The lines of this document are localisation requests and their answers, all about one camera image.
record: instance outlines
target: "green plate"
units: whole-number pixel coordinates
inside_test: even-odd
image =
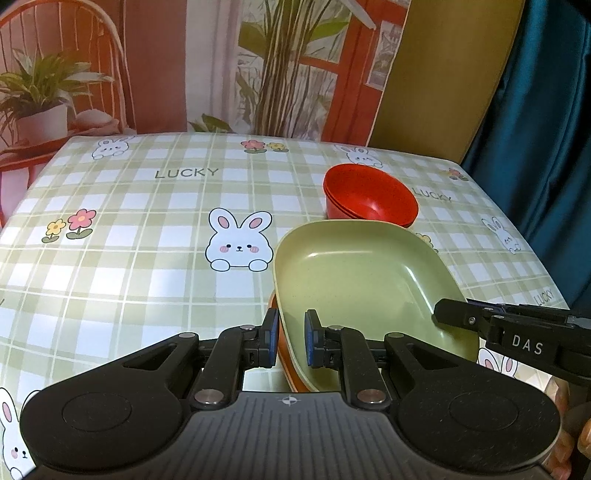
[[[442,298],[465,300],[433,248],[414,233],[372,220],[321,220],[291,230],[273,262],[275,294],[295,370],[312,391],[339,389],[338,373],[307,366],[304,313],[382,340],[402,332],[476,361],[474,332],[435,326]]]

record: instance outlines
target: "white pot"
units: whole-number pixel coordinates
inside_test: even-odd
[[[28,140],[29,145],[40,145],[64,138],[68,134],[68,107],[58,105],[35,115],[17,120],[19,140]]]

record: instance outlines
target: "red bowl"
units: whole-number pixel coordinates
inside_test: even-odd
[[[326,196],[326,216],[329,220],[341,220],[341,219],[359,219],[352,213],[342,210],[339,205],[328,195]]]
[[[357,164],[340,164],[330,168],[324,176],[326,209],[331,218],[333,204],[340,210],[338,218],[362,218],[381,220],[408,227],[418,215],[418,203],[404,184],[373,167]]]

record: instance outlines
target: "cartoon bunny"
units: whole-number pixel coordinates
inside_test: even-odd
[[[368,167],[383,167],[382,162],[375,158],[374,153],[370,152],[367,148],[351,148],[345,147],[344,145],[335,145],[335,148],[341,152],[345,152],[352,163],[367,165]]]
[[[216,233],[209,240],[205,258],[218,272],[230,270],[230,267],[248,267],[253,272],[266,270],[273,260],[273,250],[261,232],[271,222],[269,212],[255,212],[238,227],[233,214],[214,208],[209,212],[209,224]]]
[[[478,350],[478,365],[483,367],[490,368],[495,372],[502,373],[503,375],[508,375],[509,377],[514,377],[515,372],[517,372],[517,362],[508,356],[504,356],[501,362],[501,367],[496,362],[495,357],[492,355],[490,350],[486,348],[481,348]]]
[[[491,232],[499,237],[499,240],[509,252],[515,255],[515,252],[521,250],[521,244],[519,243],[519,240],[511,236],[511,234],[505,230],[505,227],[502,226],[496,217],[492,218],[492,223],[483,218],[482,223],[484,223]]]
[[[123,137],[115,138],[114,140],[105,138],[104,140],[99,141],[99,146],[96,147],[94,152],[92,152],[92,158],[100,160],[104,157],[118,157],[119,155],[123,155],[123,152],[129,150],[129,144],[127,141],[130,138],[131,137]]]
[[[22,407],[24,408],[33,395],[38,392],[39,390],[34,390],[29,393],[28,397],[22,404]],[[5,388],[0,388],[0,403],[2,404],[0,422],[4,426],[4,434],[2,435],[2,458],[10,471],[10,476],[14,480],[21,480],[22,477],[35,468],[35,464],[33,463],[31,455],[29,454],[27,446],[21,436],[17,409],[14,406],[10,393],[8,393],[8,390]]]

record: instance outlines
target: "tablecloth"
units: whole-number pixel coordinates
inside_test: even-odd
[[[413,191],[411,230],[466,297],[566,307],[511,222],[449,161],[238,135],[74,137],[0,236],[0,385],[16,410],[32,391],[176,333],[214,338],[260,323],[272,249],[293,227],[324,218],[324,174],[351,161]],[[216,262],[234,240],[258,261]],[[548,380],[487,351],[480,361],[538,388]],[[287,385],[277,366],[248,372],[245,388]]]

